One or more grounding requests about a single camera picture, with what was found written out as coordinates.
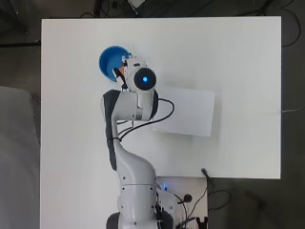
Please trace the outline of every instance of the sheet of paper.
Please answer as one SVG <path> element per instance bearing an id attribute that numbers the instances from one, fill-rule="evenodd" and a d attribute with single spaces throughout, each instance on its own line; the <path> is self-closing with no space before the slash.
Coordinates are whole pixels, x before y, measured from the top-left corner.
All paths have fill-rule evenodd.
<path id="1" fill-rule="evenodd" d="M 211 136 L 214 93 L 192 89 L 158 87 L 159 97 L 174 104 L 172 116 L 152 125 L 155 131 L 182 135 Z M 169 103 L 159 101 L 158 111 L 153 120 L 168 115 L 172 110 Z"/>

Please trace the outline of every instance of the wire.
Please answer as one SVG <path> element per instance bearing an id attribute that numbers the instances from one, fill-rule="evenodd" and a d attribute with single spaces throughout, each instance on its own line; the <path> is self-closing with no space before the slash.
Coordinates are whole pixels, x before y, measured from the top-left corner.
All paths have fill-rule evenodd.
<path id="1" fill-rule="evenodd" d="M 282 111 L 282 113 L 293 113 L 293 112 L 298 112 L 298 111 L 303 110 L 304 108 L 305 108 L 305 106 L 304 106 L 304 107 L 299 107 L 299 108 L 296 108 L 296 109 L 291 109 L 291 110 L 284 110 L 284 111 Z"/>
<path id="2" fill-rule="evenodd" d="M 211 0 L 210 2 L 208 2 L 207 4 L 203 5 L 201 8 L 199 8 L 198 10 L 192 12 L 188 17 L 191 17 L 195 14 L 197 14 L 198 12 L 200 12 L 201 10 L 203 10 L 204 8 L 208 7 L 214 0 Z"/>
<path id="3" fill-rule="evenodd" d="M 117 125 L 122 125 L 122 124 L 124 124 L 124 123 L 126 123 L 126 122 L 129 122 L 129 121 L 116 122 L 116 124 L 117 124 Z"/>
<path id="4" fill-rule="evenodd" d="M 190 222 L 190 221 L 193 221 L 194 219 L 196 218 L 189 218 L 189 219 L 186 219 L 184 220 L 183 222 L 180 222 L 178 225 L 176 225 L 176 229 L 179 229 L 181 228 L 181 226 L 187 226 L 187 224 Z"/>
<path id="5" fill-rule="evenodd" d="M 291 0 L 289 3 L 287 3 L 285 6 L 281 7 L 282 9 L 283 8 L 287 8 L 288 6 L 290 6 L 295 0 Z"/>
<path id="6" fill-rule="evenodd" d="M 94 15 L 93 15 L 92 13 L 90 13 L 90 12 L 84 12 L 84 13 L 81 14 L 79 17 L 83 17 L 83 16 L 85 16 L 85 15 L 89 15 L 89 16 L 91 16 L 91 17 L 94 17 Z"/>
<path id="7" fill-rule="evenodd" d="M 193 209 L 192 209 L 192 211 L 190 212 L 190 214 L 189 214 L 189 216 L 188 216 L 188 219 L 192 216 L 192 214 L 193 214 L 193 211 L 194 211 L 194 209 L 196 208 L 196 206 L 197 206 L 197 204 L 198 204 L 198 202 L 201 200 L 201 199 L 203 199 L 204 198 L 204 196 L 206 195 L 206 193 L 207 193 L 207 190 L 208 190 L 208 185 L 207 185 L 207 187 L 206 187 L 206 189 L 205 189 L 205 191 L 204 191 L 204 193 L 203 193 L 203 195 L 197 200 L 197 202 L 194 204 L 194 206 L 193 206 Z"/>
<path id="8" fill-rule="evenodd" d="M 217 191 L 213 191 L 213 192 L 210 192 L 210 193 L 208 194 L 208 196 L 211 195 L 211 194 L 215 194 L 215 193 L 225 193 L 225 194 L 227 194 L 227 195 L 228 195 L 228 200 L 227 200 L 225 203 L 221 204 L 219 207 L 216 207 L 216 208 L 209 208 L 208 211 L 211 211 L 211 210 L 217 211 L 217 210 L 222 209 L 222 208 L 224 208 L 225 206 L 229 205 L 230 202 L 231 202 L 231 194 L 230 194 L 227 190 L 217 190 Z"/>
<path id="9" fill-rule="evenodd" d="M 127 134 L 129 134 L 130 132 L 132 132 L 132 131 L 135 131 L 135 130 L 137 130 L 137 129 L 141 128 L 141 127 L 144 127 L 144 126 L 148 126 L 148 125 L 151 125 L 151 124 L 160 122 L 160 121 L 164 121 L 165 119 L 167 119 L 167 118 L 169 118 L 170 116 L 172 116 L 172 114 L 173 114 L 173 112 L 174 112 L 174 104 L 173 104 L 170 100 L 165 99 L 165 98 L 159 98 L 158 100 L 159 100 L 159 101 L 164 101 L 164 102 L 171 103 L 172 106 L 173 106 L 172 111 L 171 111 L 168 115 L 166 115 L 165 117 L 162 117 L 162 118 L 157 119 L 157 120 L 155 120 L 155 121 L 150 121 L 150 122 L 147 122 L 147 123 L 144 123 L 144 124 L 141 124 L 141 125 L 138 125 L 138 126 L 136 126 L 136 127 L 131 128 L 130 130 L 128 130 L 125 134 L 123 134 L 123 135 L 120 137 L 120 141 L 122 141 L 123 138 L 124 138 Z"/>
<path id="10" fill-rule="evenodd" d="M 175 197 L 177 197 L 177 198 L 180 200 L 180 202 L 182 203 L 183 208 L 184 208 L 184 213 L 185 213 L 185 220 L 183 220 L 183 222 L 186 221 L 187 218 L 188 218 L 188 212 L 187 212 L 187 208 L 185 207 L 185 204 L 184 204 L 182 198 L 181 198 L 179 195 L 175 194 L 175 193 L 172 193 L 172 192 L 170 192 L 170 191 L 167 191 L 167 192 L 170 193 L 170 194 L 173 194 L 173 195 L 174 195 Z M 188 223 L 188 222 L 186 222 L 186 223 L 184 223 L 183 225 L 181 225 L 180 228 L 186 228 L 187 223 Z"/>
<path id="11" fill-rule="evenodd" d="M 291 10 L 285 9 L 285 8 L 289 7 L 294 1 L 295 1 L 295 0 L 292 0 L 292 1 L 290 1 L 289 3 L 287 3 L 285 6 L 283 6 L 283 7 L 280 8 L 281 10 L 284 10 L 284 11 L 290 13 L 290 14 L 295 18 L 295 21 L 296 21 L 297 26 L 298 26 L 298 34 L 297 34 L 296 39 L 295 39 L 293 42 L 291 42 L 290 44 L 283 45 L 283 46 L 282 46 L 283 48 L 292 46 L 294 43 L 296 43 L 296 41 L 298 41 L 299 37 L 300 37 L 301 34 L 302 34 L 301 24 L 300 24 L 300 22 L 299 22 L 299 20 L 298 20 L 298 18 L 297 18 L 297 16 L 296 16 L 296 14 L 295 14 L 294 12 L 292 12 Z"/>
<path id="12" fill-rule="evenodd" d="M 124 132 L 126 132 L 126 131 L 128 131 L 128 130 L 130 130 L 130 129 L 132 129 L 133 128 L 133 122 L 132 122 L 132 126 L 131 127 L 128 127 L 128 128 L 126 128 L 126 129 L 124 129 L 123 131 L 121 131 L 120 133 L 118 133 L 118 135 L 122 135 Z"/>

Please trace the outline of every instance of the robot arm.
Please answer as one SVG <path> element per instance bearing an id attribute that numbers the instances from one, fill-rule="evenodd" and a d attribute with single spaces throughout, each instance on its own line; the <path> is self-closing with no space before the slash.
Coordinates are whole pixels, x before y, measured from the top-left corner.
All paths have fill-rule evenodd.
<path id="1" fill-rule="evenodd" d="M 121 197 L 116 226 L 109 219 L 107 229 L 156 229 L 156 177 L 146 159 L 126 151 L 117 132 L 118 120 L 150 120 L 156 113 L 158 96 L 155 75 L 136 58 L 126 59 L 124 75 L 129 92 L 110 90 L 104 94 L 102 108 L 112 168 L 120 179 Z"/>

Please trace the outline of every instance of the white tabletop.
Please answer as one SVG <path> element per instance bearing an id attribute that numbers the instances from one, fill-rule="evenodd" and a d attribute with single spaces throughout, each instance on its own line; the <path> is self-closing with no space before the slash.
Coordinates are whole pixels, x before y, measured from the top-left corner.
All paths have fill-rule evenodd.
<path id="1" fill-rule="evenodd" d="M 280 177 L 280 18 L 44 20 L 42 41 L 42 229 L 103 228 L 116 211 L 99 104 L 117 85 L 98 67 L 112 45 L 148 61 L 157 87 L 215 93 L 211 137 L 124 139 L 159 176 Z"/>

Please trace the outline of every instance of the concrete floor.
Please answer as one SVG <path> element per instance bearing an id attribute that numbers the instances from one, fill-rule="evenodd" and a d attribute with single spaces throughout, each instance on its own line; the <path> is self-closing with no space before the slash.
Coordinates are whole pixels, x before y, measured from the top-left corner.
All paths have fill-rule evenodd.
<path id="1" fill-rule="evenodd" d="M 40 39 L 41 19 L 50 16 L 77 17 L 85 11 L 92 12 L 93 0 L 11 0 L 20 19 L 30 26 L 30 33 L 11 30 L 0 33 L 0 43 L 32 42 Z M 280 6 L 289 0 L 275 0 L 269 15 L 282 16 L 282 42 L 289 43 L 297 35 L 297 26 L 293 17 L 280 11 Z M 142 10 L 144 17 L 182 17 L 188 16 L 207 0 L 147 0 Z M 259 7 L 263 2 L 255 0 L 215 0 L 206 9 L 195 16 L 232 16 Z M 289 7 L 293 10 L 301 25 L 305 25 L 303 9 L 305 2 L 295 0 Z M 117 15 L 121 10 L 111 10 Z M 283 110 L 305 105 L 305 37 L 289 48 L 282 50 L 282 108 Z M 0 49 L 0 85 L 22 88 L 34 95 L 34 105 L 39 123 L 40 96 L 40 48 Z M 282 179 L 225 179 L 215 180 L 215 189 L 227 189 L 232 194 L 229 207 L 211 211 L 209 228 L 294 228 L 305 225 L 305 118 L 304 112 L 282 116 Z M 221 196 L 210 196 L 210 203 L 222 200 Z M 266 205 L 259 208 L 258 200 Z"/>

